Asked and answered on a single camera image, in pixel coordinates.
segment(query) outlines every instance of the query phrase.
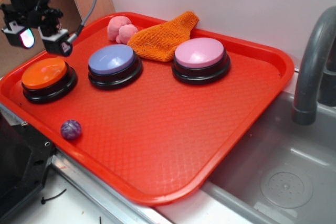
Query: pink plush toy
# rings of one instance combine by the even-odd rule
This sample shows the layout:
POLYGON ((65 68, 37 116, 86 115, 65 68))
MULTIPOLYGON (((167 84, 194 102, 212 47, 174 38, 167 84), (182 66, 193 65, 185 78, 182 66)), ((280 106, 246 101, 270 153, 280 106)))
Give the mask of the pink plush toy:
POLYGON ((107 36, 118 44, 127 44, 131 37, 138 31, 129 18, 116 16, 111 18, 107 26, 107 36))

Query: sink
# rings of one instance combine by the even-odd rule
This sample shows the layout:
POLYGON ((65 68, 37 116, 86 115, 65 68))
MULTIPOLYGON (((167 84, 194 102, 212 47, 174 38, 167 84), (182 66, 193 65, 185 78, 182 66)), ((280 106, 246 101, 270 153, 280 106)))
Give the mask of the sink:
MULTIPOLYGON (((207 183, 259 223, 334 223, 336 110, 319 104, 316 122, 301 126, 291 120, 292 102, 282 92, 207 183)), ((214 194, 208 184, 203 190, 214 194)))

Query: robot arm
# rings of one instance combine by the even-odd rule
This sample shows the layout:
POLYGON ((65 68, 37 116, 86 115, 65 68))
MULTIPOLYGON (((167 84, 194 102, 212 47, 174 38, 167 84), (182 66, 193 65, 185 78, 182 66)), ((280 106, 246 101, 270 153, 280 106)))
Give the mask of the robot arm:
POLYGON ((68 30, 63 29, 59 18, 63 17, 60 9, 50 8, 50 0, 10 0, 11 4, 2 4, 6 26, 2 28, 12 46, 31 48, 34 37, 31 28, 38 28, 47 52, 69 56, 72 43, 69 42, 68 30))

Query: red tray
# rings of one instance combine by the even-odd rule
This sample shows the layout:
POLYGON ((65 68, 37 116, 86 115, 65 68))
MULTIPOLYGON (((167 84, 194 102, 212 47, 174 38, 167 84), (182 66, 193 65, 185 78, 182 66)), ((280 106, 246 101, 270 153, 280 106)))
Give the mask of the red tray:
POLYGON ((61 57, 79 78, 68 95, 49 104, 32 104, 23 96, 22 73, 55 57, 42 52, 0 81, 0 102, 125 197, 166 204, 201 186, 290 80, 294 65, 278 49, 194 29, 192 38, 215 38, 227 49, 232 64, 222 80, 183 84, 173 78, 170 63, 143 60, 143 73, 133 84, 98 90, 88 80, 88 59, 112 44, 107 24, 117 15, 140 29, 164 22, 134 13, 101 18, 83 30, 70 57, 61 57), (82 125, 81 137, 72 142, 60 135, 69 119, 82 125))

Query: orange towel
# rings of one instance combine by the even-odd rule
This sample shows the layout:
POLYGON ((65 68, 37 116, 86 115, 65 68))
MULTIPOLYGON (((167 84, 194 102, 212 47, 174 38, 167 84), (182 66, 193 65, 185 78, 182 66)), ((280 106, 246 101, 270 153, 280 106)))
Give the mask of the orange towel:
POLYGON ((169 22, 137 32, 127 45, 142 58, 171 61, 176 47, 190 39, 190 31, 198 21, 193 12, 185 12, 169 22))

